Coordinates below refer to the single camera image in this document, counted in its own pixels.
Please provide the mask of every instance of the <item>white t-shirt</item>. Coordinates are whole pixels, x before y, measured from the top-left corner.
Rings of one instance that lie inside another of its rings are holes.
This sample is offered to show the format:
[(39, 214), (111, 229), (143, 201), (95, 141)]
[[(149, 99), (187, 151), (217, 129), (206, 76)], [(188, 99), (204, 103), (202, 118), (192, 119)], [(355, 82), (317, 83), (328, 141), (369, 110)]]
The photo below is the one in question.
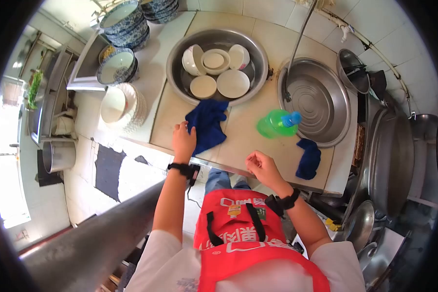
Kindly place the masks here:
[[(365, 291), (362, 271), (351, 242), (327, 243), (310, 259), (328, 278), (331, 292)], [(154, 230), (125, 292), (195, 292), (201, 272), (201, 254), (168, 232)], [(256, 264), (216, 283), (217, 292), (313, 291), (311, 276), (290, 260), (270, 260)]]

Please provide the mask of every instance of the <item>blue towel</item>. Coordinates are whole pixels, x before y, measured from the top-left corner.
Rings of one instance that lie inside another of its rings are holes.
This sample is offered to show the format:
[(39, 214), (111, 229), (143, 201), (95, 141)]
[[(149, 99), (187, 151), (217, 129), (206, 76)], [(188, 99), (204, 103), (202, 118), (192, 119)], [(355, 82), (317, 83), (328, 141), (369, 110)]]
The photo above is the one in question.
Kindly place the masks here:
[(318, 149), (315, 141), (302, 139), (298, 141), (297, 146), (304, 149), (304, 155), (298, 164), (295, 176), (303, 179), (312, 179), (316, 175), (319, 162), (321, 160), (321, 151)]
[(219, 122), (226, 120), (224, 111), (228, 105), (228, 101), (202, 100), (185, 116), (188, 133), (193, 126), (196, 127), (196, 148), (192, 156), (221, 144), (227, 138)]

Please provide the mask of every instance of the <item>jeans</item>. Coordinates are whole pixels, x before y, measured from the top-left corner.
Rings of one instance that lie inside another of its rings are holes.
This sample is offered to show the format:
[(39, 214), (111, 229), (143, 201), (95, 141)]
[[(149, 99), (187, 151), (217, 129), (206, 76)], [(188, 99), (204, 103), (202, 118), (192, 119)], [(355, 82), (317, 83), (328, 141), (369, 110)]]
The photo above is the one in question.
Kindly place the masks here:
[(217, 168), (212, 168), (208, 175), (208, 181), (204, 188), (204, 195), (209, 194), (215, 190), (234, 189), (234, 190), (251, 190), (247, 184), (245, 177), (239, 177), (234, 187), (230, 185), (230, 178), (228, 172)]

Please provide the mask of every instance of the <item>person's left hand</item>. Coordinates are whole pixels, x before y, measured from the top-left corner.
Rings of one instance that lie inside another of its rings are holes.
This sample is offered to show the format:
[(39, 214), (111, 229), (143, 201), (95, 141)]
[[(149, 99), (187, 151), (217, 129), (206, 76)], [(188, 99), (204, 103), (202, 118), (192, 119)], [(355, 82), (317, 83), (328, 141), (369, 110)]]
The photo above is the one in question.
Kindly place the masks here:
[(191, 133), (188, 134), (187, 124), (185, 120), (174, 126), (172, 149), (174, 149), (174, 162), (176, 163), (187, 164), (196, 148), (196, 128), (192, 127)]

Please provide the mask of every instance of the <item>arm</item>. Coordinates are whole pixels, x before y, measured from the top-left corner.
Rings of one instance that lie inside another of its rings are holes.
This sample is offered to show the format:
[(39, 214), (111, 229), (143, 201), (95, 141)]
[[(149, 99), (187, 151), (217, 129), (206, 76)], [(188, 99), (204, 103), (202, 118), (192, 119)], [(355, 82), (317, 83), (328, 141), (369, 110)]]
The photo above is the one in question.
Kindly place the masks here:
[[(196, 129), (188, 134), (188, 122), (175, 125), (172, 138), (174, 162), (188, 164), (196, 147)], [(185, 203), (186, 177), (177, 169), (171, 169), (165, 179), (164, 187), (157, 201), (154, 212), (153, 230), (160, 229), (169, 232), (182, 242), (183, 212)]]
[[(291, 185), (282, 178), (271, 157), (256, 150), (246, 158), (245, 164), (250, 173), (254, 174), (262, 184), (275, 191), (281, 199), (292, 195)], [(309, 257), (321, 245), (333, 242), (321, 219), (302, 197), (297, 199), (294, 207), (287, 210), (287, 214), (302, 239)]]

